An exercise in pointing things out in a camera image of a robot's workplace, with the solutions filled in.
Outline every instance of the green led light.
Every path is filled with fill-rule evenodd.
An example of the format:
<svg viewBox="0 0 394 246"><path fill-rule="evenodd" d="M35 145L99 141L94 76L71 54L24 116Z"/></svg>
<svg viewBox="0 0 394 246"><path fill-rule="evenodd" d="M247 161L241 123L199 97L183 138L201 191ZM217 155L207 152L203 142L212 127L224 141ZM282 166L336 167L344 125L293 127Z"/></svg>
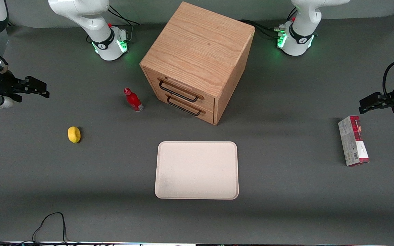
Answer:
<svg viewBox="0 0 394 246"><path fill-rule="evenodd" d="M286 40L287 40L287 35L283 34L283 36L279 38L278 47L282 48L284 46Z"/></svg>
<svg viewBox="0 0 394 246"><path fill-rule="evenodd" d="M95 53L97 53L97 54L98 54L98 50L97 50L97 47L95 47L95 44L94 44L94 42L92 42L92 46L94 46Z"/></svg>
<svg viewBox="0 0 394 246"><path fill-rule="evenodd" d="M308 48L311 47L311 43L313 43L314 35L311 37L310 44L308 44Z"/></svg>
<svg viewBox="0 0 394 246"><path fill-rule="evenodd" d="M119 48L123 53L127 51L127 42L117 40L116 43L118 44Z"/></svg>

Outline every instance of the bottle cap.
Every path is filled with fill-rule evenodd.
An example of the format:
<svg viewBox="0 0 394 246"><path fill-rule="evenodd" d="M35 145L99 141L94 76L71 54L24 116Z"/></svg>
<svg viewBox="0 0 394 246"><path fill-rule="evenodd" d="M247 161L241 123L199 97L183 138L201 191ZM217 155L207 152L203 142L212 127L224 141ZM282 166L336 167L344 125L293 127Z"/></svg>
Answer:
<svg viewBox="0 0 394 246"><path fill-rule="evenodd" d="M124 94L130 95L130 93L132 93L132 91L130 89L128 89L128 88L124 89Z"/></svg>

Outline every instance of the wooden cabinet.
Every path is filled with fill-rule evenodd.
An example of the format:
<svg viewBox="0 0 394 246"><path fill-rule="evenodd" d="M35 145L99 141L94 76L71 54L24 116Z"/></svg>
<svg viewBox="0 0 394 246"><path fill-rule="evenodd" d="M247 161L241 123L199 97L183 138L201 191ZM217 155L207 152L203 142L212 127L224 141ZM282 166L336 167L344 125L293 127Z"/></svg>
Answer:
<svg viewBox="0 0 394 246"><path fill-rule="evenodd" d="M254 32L182 2L140 66L159 100L217 125L244 72Z"/></svg>

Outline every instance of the drawer handle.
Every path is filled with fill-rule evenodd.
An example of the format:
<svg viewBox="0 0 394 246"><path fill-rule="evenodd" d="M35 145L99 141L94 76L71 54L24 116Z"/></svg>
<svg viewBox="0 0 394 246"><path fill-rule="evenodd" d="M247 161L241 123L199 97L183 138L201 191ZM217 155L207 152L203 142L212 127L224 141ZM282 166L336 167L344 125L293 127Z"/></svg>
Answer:
<svg viewBox="0 0 394 246"><path fill-rule="evenodd" d="M163 83L164 83L163 80L161 80L161 82L159 83L159 87L160 87L162 90L164 90L164 91L166 91L166 92L169 92L169 93L171 93L171 94L173 94L173 95L176 95L176 96L180 97L181 99L184 99L184 100L186 100L186 101L190 101L191 103L195 103L195 102L197 101L197 99L198 99L198 96L196 96L196 98L194 98L194 99L191 99L191 98L188 98L188 97L186 97L186 96L182 96L182 95L180 95L180 94L177 93L177 92L173 92L172 90L163 87L163 86L162 86Z"/></svg>
<svg viewBox="0 0 394 246"><path fill-rule="evenodd" d="M168 97L168 98L167 98L167 103L168 103L168 104L170 104L171 106L173 106L173 107L175 107L175 108L178 108L178 109L180 109L180 110L183 110L183 111L187 112L188 114L191 114L191 115L194 115L194 116L199 116L200 113L201 113L201 110L199 110L197 113L193 113L193 112L191 112L191 111L189 111L189 110L187 110L187 109L184 109L184 108L180 107L179 105L176 105L176 104L170 102L170 101L169 101L170 99L171 99L171 97Z"/></svg>

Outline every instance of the cardboard box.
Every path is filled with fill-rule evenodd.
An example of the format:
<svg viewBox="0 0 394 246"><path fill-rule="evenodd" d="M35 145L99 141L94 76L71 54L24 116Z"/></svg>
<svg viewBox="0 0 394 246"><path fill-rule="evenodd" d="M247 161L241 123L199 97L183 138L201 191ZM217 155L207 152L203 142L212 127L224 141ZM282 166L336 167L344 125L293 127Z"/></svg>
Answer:
<svg viewBox="0 0 394 246"><path fill-rule="evenodd" d="M349 116L338 123L341 143L347 166L358 166L369 162L366 147L361 138L361 125L359 116Z"/></svg>

